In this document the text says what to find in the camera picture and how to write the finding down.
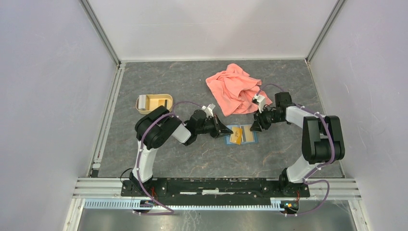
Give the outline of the gold credit card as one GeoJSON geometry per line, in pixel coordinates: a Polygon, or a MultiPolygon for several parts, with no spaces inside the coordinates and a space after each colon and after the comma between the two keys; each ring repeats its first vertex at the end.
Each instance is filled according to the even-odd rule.
{"type": "Polygon", "coordinates": [[[236,144],[236,145],[241,145],[243,141],[243,129],[241,127],[233,126],[231,127],[232,134],[230,135],[230,143],[236,144]]]}
{"type": "Polygon", "coordinates": [[[242,126],[242,141],[245,143],[256,142],[256,135],[250,130],[250,125],[242,126]]]}

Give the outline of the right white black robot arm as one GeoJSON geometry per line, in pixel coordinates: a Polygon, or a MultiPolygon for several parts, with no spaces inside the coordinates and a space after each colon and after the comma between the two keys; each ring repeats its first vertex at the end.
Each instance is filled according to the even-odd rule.
{"type": "Polygon", "coordinates": [[[269,107],[266,98],[260,94],[256,94],[252,102],[258,109],[254,113],[251,131],[262,132],[272,124],[283,122],[302,129],[302,155],[279,176],[278,191],[281,195],[291,196],[297,191],[297,185],[306,183],[323,167],[344,158],[345,147],[339,117],[322,115],[296,104],[288,92],[275,94],[274,107],[269,107]]]}

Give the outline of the blue card holder wallet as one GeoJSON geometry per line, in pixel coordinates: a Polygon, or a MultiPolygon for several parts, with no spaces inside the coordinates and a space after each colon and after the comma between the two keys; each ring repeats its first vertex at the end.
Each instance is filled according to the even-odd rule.
{"type": "Polygon", "coordinates": [[[257,135],[251,131],[251,125],[228,125],[233,133],[225,137],[227,145],[243,145],[258,143],[257,135]]]}

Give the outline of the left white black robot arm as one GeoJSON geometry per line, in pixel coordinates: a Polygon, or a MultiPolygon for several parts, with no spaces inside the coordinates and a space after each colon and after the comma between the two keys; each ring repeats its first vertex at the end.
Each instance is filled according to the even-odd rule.
{"type": "Polygon", "coordinates": [[[158,149],[171,137],[185,146],[196,141],[198,135],[209,134],[212,138],[221,138],[233,134],[213,113],[215,106],[203,106],[195,110],[190,119],[181,121],[164,106],[154,109],[135,125],[138,152],[129,180],[132,189],[139,196],[151,191],[153,164],[158,149]]]}

